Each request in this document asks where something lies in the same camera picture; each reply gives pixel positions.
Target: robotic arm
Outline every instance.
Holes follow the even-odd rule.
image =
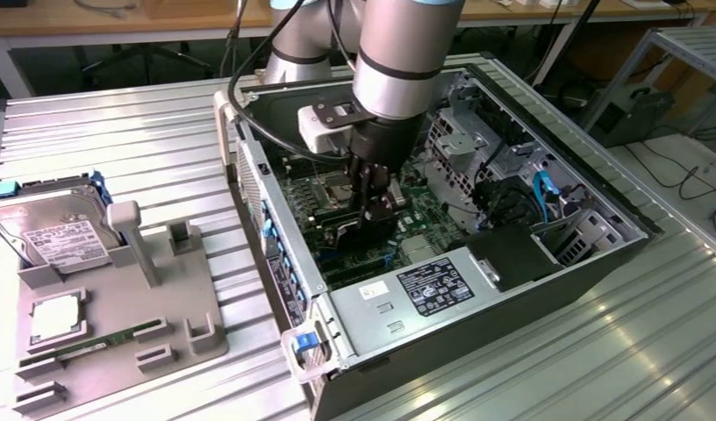
[[[276,8],[283,3],[272,0]],[[299,112],[311,151],[337,147],[349,152],[351,207],[361,215],[353,229],[359,235],[369,227],[381,230],[395,223],[402,201],[394,196],[393,180],[415,148],[465,0],[307,3],[275,39],[268,77],[270,82],[286,82],[330,76],[330,3],[349,49],[355,49],[363,20],[353,96]],[[334,145],[337,138],[342,145]]]

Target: hard drive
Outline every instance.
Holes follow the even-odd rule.
[[[123,239],[107,222],[111,203],[100,173],[48,182],[0,182],[0,235],[24,266],[63,274],[110,263]]]

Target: warning label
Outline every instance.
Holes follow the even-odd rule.
[[[43,259],[58,268],[108,256],[91,221],[24,232],[24,236]]]
[[[415,309],[426,317],[475,296],[449,258],[409,270],[397,278]]]

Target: sticker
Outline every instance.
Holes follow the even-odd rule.
[[[397,278],[425,317],[475,297],[449,258],[409,270]]]
[[[43,259],[56,268],[108,257],[91,221],[23,233]]]
[[[370,285],[365,285],[358,290],[361,291],[361,296],[363,296],[365,300],[370,300],[375,296],[382,296],[390,292],[385,281],[370,283]]]

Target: motherboard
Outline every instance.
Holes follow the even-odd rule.
[[[427,179],[411,165],[398,181],[407,205],[397,213],[395,231],[367,247],[339,250],[335,238],[341,227],[358,215],[350,208],[350,179],[341,170],[321,173],[315,167],[311,176],[282,180],[322,276],[335,289],[445,253],[463,236],[447,213],[449,205],[437,199]]]

